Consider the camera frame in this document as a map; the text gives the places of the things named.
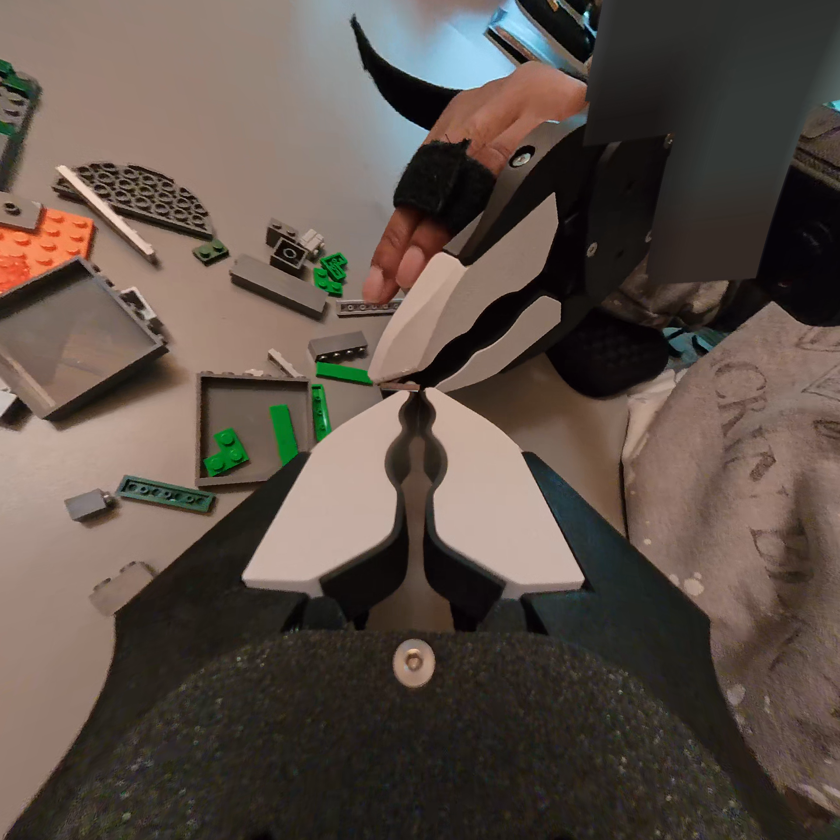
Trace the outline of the dark green holed lego plate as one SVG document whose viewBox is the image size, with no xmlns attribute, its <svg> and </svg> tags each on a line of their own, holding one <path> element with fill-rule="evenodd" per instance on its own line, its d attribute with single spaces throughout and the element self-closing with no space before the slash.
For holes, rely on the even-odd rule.
<svg viewBox="0 0 840 840">
<path fill-rule="evenodd" d="M 122 478 L 115 495 L 121 499 L 202 515 L 209 513 L 216 501 L 212 492 L 129 475 Z"/>
</svg>

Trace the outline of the dark grey lego window frame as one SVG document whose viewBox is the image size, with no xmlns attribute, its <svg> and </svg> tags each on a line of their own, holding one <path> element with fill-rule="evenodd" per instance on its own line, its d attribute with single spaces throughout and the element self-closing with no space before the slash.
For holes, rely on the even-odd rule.
<svg viewBox="0 0 840 840">
<path fill-rule="evenodd" d="M 163 335 L 111 281 L 76 257 L 1 296 L 1 376 L 55 422 L 168 353 Z"/>
</svg>

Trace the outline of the person's bleached grey clothing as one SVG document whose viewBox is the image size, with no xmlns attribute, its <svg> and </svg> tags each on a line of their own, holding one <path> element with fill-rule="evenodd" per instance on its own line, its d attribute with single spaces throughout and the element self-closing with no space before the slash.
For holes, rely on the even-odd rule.
<svg viewBox="0 0 840 840">
<path fill-rule="evenodd" d="M 628 397 L 630 542 L 710 619 L 721 692 L 782 791 L 838 816 L 839 332 L 771 303 Z"/>
</svg>

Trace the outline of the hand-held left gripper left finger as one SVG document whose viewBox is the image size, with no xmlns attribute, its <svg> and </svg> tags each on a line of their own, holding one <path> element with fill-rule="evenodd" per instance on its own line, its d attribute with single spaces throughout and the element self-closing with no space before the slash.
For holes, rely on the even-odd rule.
<svg viewBox="0 0 840 840">
<path fill-rule="evenodd" d="M 311 451 L 244 570 L 247 587 L 321 594 L 321 579 L 380 548 L 397 522 L 393 448 L 411 393 L 398 391 Z"/>
</svg>

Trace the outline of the small dark grey lego frame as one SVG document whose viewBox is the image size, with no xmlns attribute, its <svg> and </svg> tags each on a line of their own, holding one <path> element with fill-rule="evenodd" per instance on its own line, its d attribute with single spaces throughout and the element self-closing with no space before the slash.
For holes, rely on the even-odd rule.
<svg viewBox="0 0 840 840">
<path fill-rule="evenodd" d="M 270 408 L 285 404 L 301 452 L 317 443 L 312 418 L 311 386 L 306 377 L 213 373 L 196 376 L 195 484 L 198 488 L 256 485 L 281 468 Z M 211 476 L 204 460 L 218 451 L 215 433 L 232 428 L 248 460 L 228 472 Z"/>
</svg>

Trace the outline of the dark grey long lego brick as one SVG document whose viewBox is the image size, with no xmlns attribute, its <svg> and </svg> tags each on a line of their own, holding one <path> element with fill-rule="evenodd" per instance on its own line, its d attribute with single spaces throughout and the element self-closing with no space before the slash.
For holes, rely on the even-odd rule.
<svg viewBox="0 0 840 840">
<path fill-rule="evenodd" d="M 237 257 L 228 273 L 236 286 L 310 319 L 321 320 L 327 309 L 325 291 L 255 257 Z"/>
</svg>

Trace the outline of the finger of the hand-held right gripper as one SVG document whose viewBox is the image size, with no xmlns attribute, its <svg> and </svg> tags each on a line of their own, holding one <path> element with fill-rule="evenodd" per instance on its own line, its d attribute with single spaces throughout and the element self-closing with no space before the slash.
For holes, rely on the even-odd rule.
<svg viewBox="0 0 840 840">
<path fill-rule="evenodd" d="M 497 375 L 560 324 L 562 309 L 560 301 L 541 296 L 495 342 L 474 352 L 457 372 L 434 385 L 434 389 L 457 391 Z"/>
<path fill-rule="evenodd" d="M 444 252 L 431 258 L 375 348 L 371 380 L 396 381 L 426 369 L 493 302 L 536 278 L 557 231 L 556 207 L 550 195 L 471 266 Z"/>
</svg>

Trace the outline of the orange lego plate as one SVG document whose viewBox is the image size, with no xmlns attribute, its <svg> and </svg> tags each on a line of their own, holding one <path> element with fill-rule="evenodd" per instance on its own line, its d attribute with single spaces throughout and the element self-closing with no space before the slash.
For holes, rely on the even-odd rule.
<svg viewBox="0 0 840 840">
<path fill-rule="evenodd" d="M 89 217 L 47 208 L 35 231 L 1 226 L 1 293 L 65 263 L 89 257 L 97 228 Z"/>
</svg>

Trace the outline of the green lego corner piece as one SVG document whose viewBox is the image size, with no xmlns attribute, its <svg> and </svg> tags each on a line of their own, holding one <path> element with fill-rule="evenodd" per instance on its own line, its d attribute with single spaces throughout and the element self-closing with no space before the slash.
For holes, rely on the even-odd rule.
<svg viewBox="0 0 840 840">
<path fill-rule="evenodd" d="M 217 451 L 203 460 L 208 477 L 225 475 L 249 462 L 249 454 L 232 427 L 214 433 L 213 441 Z"/>
</svg>

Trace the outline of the thin light grey lego plate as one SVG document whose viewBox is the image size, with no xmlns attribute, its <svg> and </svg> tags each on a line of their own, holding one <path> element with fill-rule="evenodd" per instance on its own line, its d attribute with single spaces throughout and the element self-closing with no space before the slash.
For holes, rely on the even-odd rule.
<svg viewBox="0 0 840 840">
<path fill-rule="evenodd" d="M 153 246 L 143 239 L 120 215 L 117 215 L 110 205 L 100 198 L 77 174 L 64 165 L 56 166 L 56 172 L 71 185 L 82 198 L 84 204 L 87 204 L 93 212 L 98 214 L 115 233 L 139 252 L 147 262 L 153 266 L 159 265 L 158 255 Z"/>
</svg>

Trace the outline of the person's right hand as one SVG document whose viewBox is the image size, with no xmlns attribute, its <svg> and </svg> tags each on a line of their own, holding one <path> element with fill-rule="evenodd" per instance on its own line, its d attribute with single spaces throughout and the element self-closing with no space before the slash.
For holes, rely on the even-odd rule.
<svg viewBox="0 0 840 840">
<path fill-rule="evenodd" d="M 531 131 L 582 111 L 585 97 L 582 81 L 532 62 L 507 77 L 457 94 L 423 145 L 467 140 L 467 155 L 496 177 Z M 399 291 L 410 290 L 452 236 L 429 213 L 397 207 L 374 250 L 362 298 L 386 303 Z"/>
</svg>

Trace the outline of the dark grey half-round lego plate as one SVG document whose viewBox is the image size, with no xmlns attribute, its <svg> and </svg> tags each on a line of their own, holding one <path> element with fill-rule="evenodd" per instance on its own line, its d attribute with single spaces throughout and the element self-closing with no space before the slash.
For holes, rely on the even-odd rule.
<svg viewBox="0 0 840 840">
<path fill-rule="evenodd" d="M 203 241 L 215 238 L 205 206 L 168 175 L 139 164 L 109 161 L 90 162 L 71 170 L 121 217 Z"/>
</svg>

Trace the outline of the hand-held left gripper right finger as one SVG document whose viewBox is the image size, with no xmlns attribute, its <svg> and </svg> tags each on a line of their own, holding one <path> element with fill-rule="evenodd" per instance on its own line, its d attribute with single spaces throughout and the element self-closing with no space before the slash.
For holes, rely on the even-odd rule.
<svg viewBox="0 0 840 840">
<path fill-rule="evenodd" d="M 585 576 L 521 448 L 441 391 L 424 391 L 440 454 L 434 530 L 443 547 L 497 578 L 502 596 L 573 592 Z"/>
</svg>

